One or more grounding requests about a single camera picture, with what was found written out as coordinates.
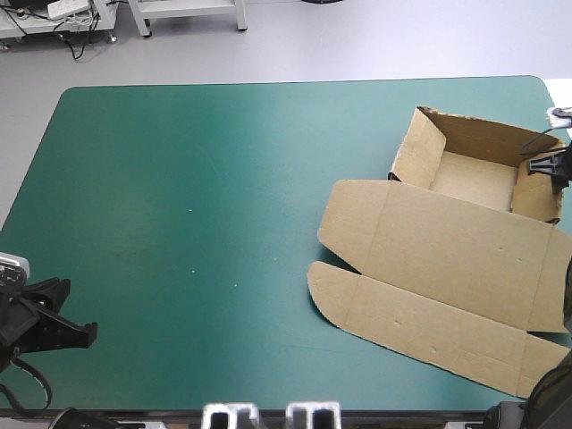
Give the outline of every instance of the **cardboard flap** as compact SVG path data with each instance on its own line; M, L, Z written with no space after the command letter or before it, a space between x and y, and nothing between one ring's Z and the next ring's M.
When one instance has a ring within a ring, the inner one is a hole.
M428 189L439 168L444 147L445 136L416 109L391 166L391 174L400 181Z
M525 130L499 122L457 114L442 114L429 107L418 107L447 139L445 150L473 158L518 167L526 156L518 153L523 144L538 136L538 131ZM562 145L553 136L543 135L527 150L540 150Z
M525 353L518 380L517 396L526 398L539 380L556 367L569 353L570 349L553 342L526 336Z
M538 221L551 222L560 219L562 191L552 192L551 176L528 174L528 161L518 167L517 184L512 202L512 213L531 217Z
M521 377L524 331L320 262L307 280L319 310L344 331L500 391L529 393ZM546 348L552 353L527 366L526 378L538 381L537 372L556 366L566 351Z
M534 306L528 321L528 331L567 331L564 327L564 289L570 256L572 256L572 237L552 228L534 297Z
M318 239L362 271L385 204L389 181L338 181L325 208Z
M397 181L341 181L319 238L367 277L523 330L542 278L531 325L552 332L563 301L550 284L566 272L562 257L543 265L552 229Z

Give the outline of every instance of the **metal bracket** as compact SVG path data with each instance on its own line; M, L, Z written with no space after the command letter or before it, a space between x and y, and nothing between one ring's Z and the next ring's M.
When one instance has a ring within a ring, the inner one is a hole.
M201 429L264 429L260 412L252 403L207 404Z
M287 429L341 429L338 402L292 402L286 407Z

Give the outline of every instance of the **black cord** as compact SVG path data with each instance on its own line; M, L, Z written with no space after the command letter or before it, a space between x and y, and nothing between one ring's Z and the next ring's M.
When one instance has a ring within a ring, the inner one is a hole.
M86 49L86 45L88 43L91 44L91 36L93 35L94 31L96 31L97 24L99 23L99 19L100 19L99 13L97 13L95 18L94 18L94 21L91 24L89 24L88 35L86 36L85 40L83 41L83 44L81 45L80 53L78 55L76 55L75 48L73 47L70 39L67 39L67 40L63 39L63 42L70 48L71 56L73 57L74 61L78 61L83 56L83 53Z
M48 34L48 35L43 35L43 36L39 36L39 35L36 35L36 34L29 34L29 33L27 33L26 31L24 31L24 29L20 26L20 24L19 24L19 23L14 19L14 17L12 16L12 13L16 13L16 12L7 10L7 9L5 8L5 6L3 6L2 9L6 12L6 15L8 15L8 17L12 20L12 22L14 23L14 25L15 25L16 27L18 27L18 29L21 31L21 34L22 34L23 36L28 36L29 38L34 38L34 39L37 39L37 40L41 40L41 39L44 39L44 38L49 38L49 37L51 37L50 34Z
M556 152L555 149L551 149L551 150L541 150L541 151L534 151L534 152L524 152L524 150L529 147L530 145L532 145L536 140L538 140L540 137L542 137L544 134L551 132L552 130L554 130L553 128L549 128L548 130L544 130L543 132L539 132L538 135L536 135L536 137L534 137L533 139L527 141L524 145L522 145L520 147L520 154L519 155L540 155L540 154L545 154L548 152Z
M123 1L123 0L113 0L111 3L128 3L128 2L125 2L125 1ZM83 53L84 53L84 51L85 51L85 49L86 49L86 45L87 45L88 43L91 44L91 40L92 40L93 33L96 31L97 24L99 23L99 21L100 21L100 19L101 19L99 13L96 13L96 16L94 17L93 22L92 22L91 24L89 24L88 35L86 36L86 38L85 38L83 44L81 45L80 53L79 53L79 54L76 54L76 50L75 50L75 48L73 47L73 45L72 45L72 43L71 43L73 37L66 39L66 38L63 38L61 35L59 35L59 34L56 33L56 32L57 32L57 29L59 29L62 25L64 25L64 24L66 23L66 21L61 21L61 22L59 22L59 23L52 29L52 32L51 32L50 34L39 36L39 35L30 34L30 33L26 32L26 31L21 27L21 25L14 19L14 17L12 16L12 13L19 14L19 12L17 12L16 9L14 9L14 8L11 7L11 6L4 5L4 4L0 4L0 9L2 9L2 10L5 11L6 15L8 15L8 17L12 20L12 22L13 22L14 25L18 28L18 30L21 31L21 33L22 33L23 36L27 36L27 37L29 37L29 38L34 38L34 39L37 39L37 40L46 39L46 38L51 38L52 36L57 36L57 37L59 37L59 38L62 40L62 42L64 42L64 44L70 48L71 57L73 58L74 61L78 61L78 60L83 56ZM50 19L49 19L48 17L46 17L46 16L39 15L39 14L36 14L36 13L23 13L23 14L29 15L29 16L35 16L35 17L37 17L37 18L44 19L44 20L47 20L47 21L54 21L54 20L50 20Z
M11 407L16 411L18 414L25 416L25 417L34 417L47 409L50 404L52 403L53 392L52 388L50 387L49 383L47 382L46 378L40 373L36 368L32 365L27 364L23 360L19 359L18 357L13 357L10 363L18 369L21 369L28 375L30 375L34 380L36 380L40 386L44 389L44 393L46 395L46 403L42 409L38 410L31 410L22 406L22 404L16 398L16 395L4 384L0 383L0 392L4 394L4 396L8 399Z

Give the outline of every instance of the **power strip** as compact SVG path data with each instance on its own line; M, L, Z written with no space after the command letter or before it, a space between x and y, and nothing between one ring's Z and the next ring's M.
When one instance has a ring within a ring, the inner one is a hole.
M58 0L47 6L47 16L50 20L59 20L87 9L89 0Z

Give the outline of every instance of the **black cable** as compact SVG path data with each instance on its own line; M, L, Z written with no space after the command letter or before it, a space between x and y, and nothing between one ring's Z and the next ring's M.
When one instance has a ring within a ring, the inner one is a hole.
M86 49L86 45L88 44L88 42L91 44L91 36L96 31L97 24L99 23L99 19L100 19L99 13L97 13L95 18L94 18L94 21L91 24L89 24L88 35L86 36L85 40L83 41L83 44L81 45L80 53L78 55L76 55L75 49L74 49L71 41L63 39L63 42L70 48L71 56L73 57L74 61L78 61L83 56L83 53Z
M520 147L520 154L519 155L540 155L540 154L544 154L549 152L548 150L543 150L543 151L536 151L536 152L524 152L524 150L529 147L530 145L532 145L536 140L538 140L540 137L542 137L544 134L551 132L552 130L554 130L553 128L549 128L548 130L544 130L543 132L539 132L538 135L536 135L536 137L534 137L533 139L527 141L524 145L522 145Z
M25 417L34 417L47 409L50 404L52 403L53 392L52 388L50 387L49 383L47 382L46 378L40 373L36 368L32 365L27 364L23 360L19 359L18 357L13 357L10 363L15 366L16 368L24 371L28 375L30 375L34 380L36 380L40 386L44 389L44 393L46 395L46 403L42 409L38 410L31 410L22 406L22 404L16 398L16 395L11 391L8 387L4 384L0 383L0 392L4 394L4 396L8 399L10 406L20 415Z
M7 10L7 9L5 8L5 6L1 7L1 9L4 10L4 12L6 13L6 15L8 15L8 17L12 20L12 22L14 23L14 25L15 25L16 27L18 27L18 29L21 31L21 34L22 34L23 36L28 36L29 38L34 38L34 39L36 39L36 40L42 40L42 39L51 37L50 34L48 34L48 35L43 35L43 36L39 36L39 35L37 35L37 34L29 34L29 33L27 33L26 31L24 31L24 29L20 26L20 24L19 24L19 23L14 19L14 17L12 16L12 13L17 13L17 12L9 11L9 10Z

